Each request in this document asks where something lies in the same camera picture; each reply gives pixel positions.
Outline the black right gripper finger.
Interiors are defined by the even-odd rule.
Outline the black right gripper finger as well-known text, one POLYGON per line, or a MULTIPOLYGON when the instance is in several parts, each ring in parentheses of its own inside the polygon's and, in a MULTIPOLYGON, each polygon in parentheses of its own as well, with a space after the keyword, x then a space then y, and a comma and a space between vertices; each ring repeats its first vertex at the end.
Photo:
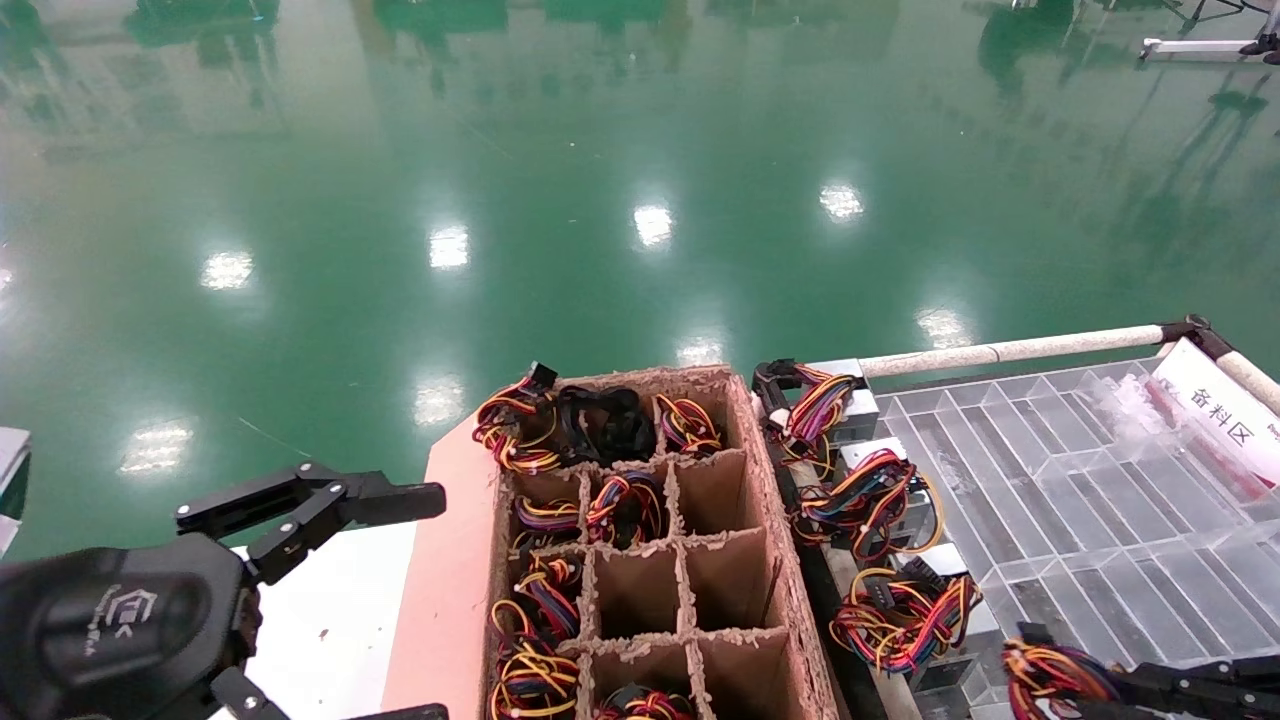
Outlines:
POLYGON ((1207 700, 1192 698, 1188 702, 1139 702, 1128 703, 1117 700, 1073 700, 1068 702, 1083 719, 1156 719, 1157 715, 1189 716, 1196 719, 1279 719, 1277 698, 1207 700))
POLYGON ((1216 660, 1192 667, 1139 664, 1115 674, 1128 703, 1276 703, 1279 656, 1216 660))

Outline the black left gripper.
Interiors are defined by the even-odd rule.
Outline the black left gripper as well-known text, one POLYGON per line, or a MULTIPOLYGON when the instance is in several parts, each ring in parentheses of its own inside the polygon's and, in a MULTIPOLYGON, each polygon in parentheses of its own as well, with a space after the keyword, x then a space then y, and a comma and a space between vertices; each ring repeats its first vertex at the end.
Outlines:
MULTIPOLYGON (((445 510, 439 483, 302 462, 179 506, 182 537, 166 544, 6 564, 3 716, 209 719, 223 706, 234 719, 291 719, 241 670, 261 623, 256 582, 276 584, 352 524, 445 510), (255 527, 266 530, 247 548, 248 570, 216 541, 255 527)), ((429 703, 358 720, 449 717, 429 703)))

